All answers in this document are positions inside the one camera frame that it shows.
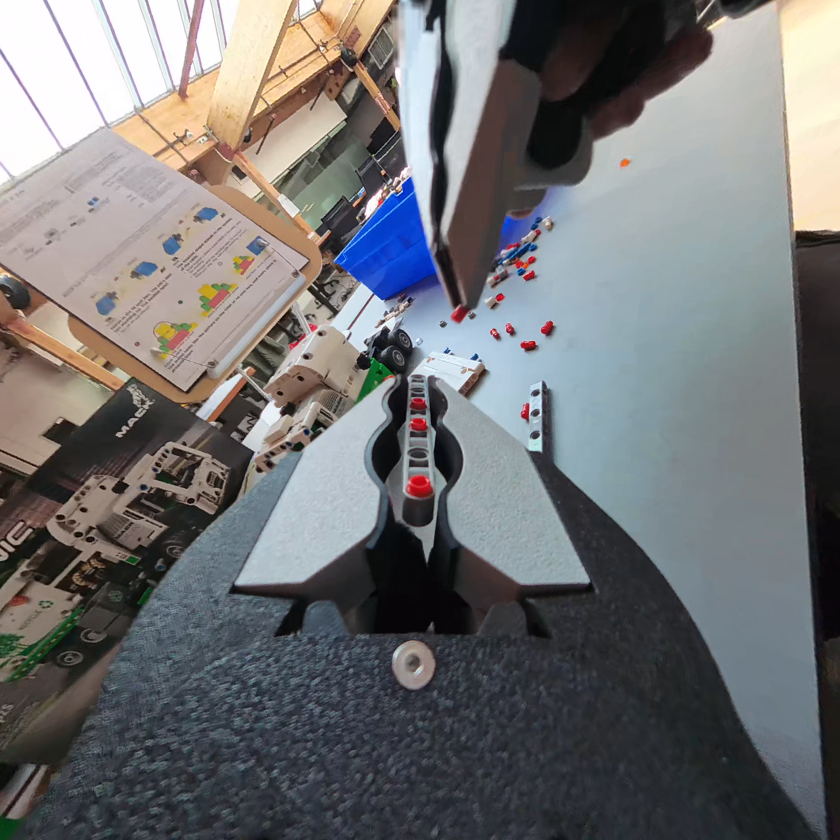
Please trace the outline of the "grey lego beam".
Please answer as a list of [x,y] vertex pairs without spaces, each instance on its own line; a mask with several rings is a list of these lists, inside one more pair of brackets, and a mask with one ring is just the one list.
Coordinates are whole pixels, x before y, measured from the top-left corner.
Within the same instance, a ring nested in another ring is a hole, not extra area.
[[533,383],[528,398],[528,450],[545,458],[552,455],[550,390],[544,380]]
[[[429,383],[425,376],[411,374],[407,377],[406,420],[402,426],[402,519],[407,526],[422,528],[430,525],[434,519],[437,500],[436,468],[434,462],[435,430],[433,425],[432,402]],[[427,410],[414,412],[410,409],[410,400],[421,396],[427,402]],[[425,417],[428,430],[425,433],[412,433],[410,419]],[[428,498],[412,498],[405,493],[405,486],[411,476],[428,476],[434,485],[434,494]]]

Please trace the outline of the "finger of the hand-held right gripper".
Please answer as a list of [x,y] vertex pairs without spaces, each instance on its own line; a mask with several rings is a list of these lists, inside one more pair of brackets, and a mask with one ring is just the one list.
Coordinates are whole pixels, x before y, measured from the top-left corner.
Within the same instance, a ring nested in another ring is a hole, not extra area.
[[402,135],[423,235],[452,309],[461,293],[443,230],[448,194],[444,145],[452,121],[454,78],[446,51],[446,1],[399,2],[398,65]]
[[536,114],[543,47],[532,2],[443,2],[441,280],[454,309],[473,308],[517,187]]

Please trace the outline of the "white and green lego truck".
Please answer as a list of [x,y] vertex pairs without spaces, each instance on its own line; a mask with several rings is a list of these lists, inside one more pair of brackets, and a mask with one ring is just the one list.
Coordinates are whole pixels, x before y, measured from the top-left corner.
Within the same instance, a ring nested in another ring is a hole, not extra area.
[[408,369],[416,343],[401,327],[382,327],[358,350],[331,325],[298,343],[271,379],[266,393],[280,410],[255,458],[266,476],[301,452],[389,377]]

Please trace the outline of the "black lego set box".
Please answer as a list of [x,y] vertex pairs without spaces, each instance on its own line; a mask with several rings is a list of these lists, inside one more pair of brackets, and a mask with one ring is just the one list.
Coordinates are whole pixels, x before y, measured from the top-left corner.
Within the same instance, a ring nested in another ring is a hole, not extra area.
[[121,645],[253,456],[130,381],[2,504],[2,752]]

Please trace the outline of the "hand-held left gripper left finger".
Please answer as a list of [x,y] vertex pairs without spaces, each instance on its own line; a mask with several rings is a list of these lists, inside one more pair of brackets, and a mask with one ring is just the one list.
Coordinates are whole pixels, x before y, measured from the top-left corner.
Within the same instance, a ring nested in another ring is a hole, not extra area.
[[387,377],[276,469],[285,483],[233,593],[288,601],[278,634],[302,632],[316,605],[350,634],[408,633],[408,528],[386,485],[405,398],[405,377]]

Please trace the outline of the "blue plastic bin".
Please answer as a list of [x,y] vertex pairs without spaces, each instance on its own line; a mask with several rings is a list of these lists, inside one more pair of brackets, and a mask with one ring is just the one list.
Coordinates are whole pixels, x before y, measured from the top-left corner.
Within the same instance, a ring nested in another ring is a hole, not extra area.
[[436,275],[451,308],[473,308],[501,240],[505,216],[524,203],[499,174],[479,173],[460,188],[447,184],[426,195],[419,177],[407,192],[387,199],[338,257],[338,265],[382,298]]

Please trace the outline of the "group of red lego pins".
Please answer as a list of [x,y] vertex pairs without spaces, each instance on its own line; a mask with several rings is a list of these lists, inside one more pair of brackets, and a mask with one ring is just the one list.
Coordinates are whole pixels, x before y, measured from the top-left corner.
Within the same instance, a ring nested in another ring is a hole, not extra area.
[[491,315],[488,328],[491,341],[510,348],[516,347],[524,354],[535,354],[553,336],[556,324],[549,318],[536,320],[524,316],[504,321],[502,317],[512,313],[508,303],[508,298],[500,292],[490,294],[483,302]]

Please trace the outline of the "white lego panel blue pins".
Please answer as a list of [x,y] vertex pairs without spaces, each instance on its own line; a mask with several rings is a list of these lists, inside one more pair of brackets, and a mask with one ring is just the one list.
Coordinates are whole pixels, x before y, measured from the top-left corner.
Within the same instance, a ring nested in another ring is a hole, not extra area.
[[414,373],[436,377],[462,396],[466,396],[476,387],[486,371],[486,366],[478,359],[468,360],[452,353],[431,352],[416,367]]

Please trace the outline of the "person's right hand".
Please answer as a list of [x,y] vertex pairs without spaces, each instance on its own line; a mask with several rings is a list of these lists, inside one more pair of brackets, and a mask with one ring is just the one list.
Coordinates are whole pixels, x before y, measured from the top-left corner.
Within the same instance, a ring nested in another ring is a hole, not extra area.
[[[600,62],[617,26],[616,18],[597,18],[562,28],[540,73],[542,98],[562,101],[577,92]],[[634,84],[590,111],[592,140],[601,140],[633,125],[648,102],[702,65],[712,47],[713,34],[702,27],[679,32]]]

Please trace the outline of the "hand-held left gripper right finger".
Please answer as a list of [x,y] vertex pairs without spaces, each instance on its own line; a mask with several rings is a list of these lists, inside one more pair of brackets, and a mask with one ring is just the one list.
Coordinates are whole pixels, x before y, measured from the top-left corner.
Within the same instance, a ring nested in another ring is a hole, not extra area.
[[473,403],[430,378],[444,478],[427,567],[438,634],[477,634],[496,612],[511,633],[546,634],[538,599],[578,595],[592,581],[540,467],[529,451]]

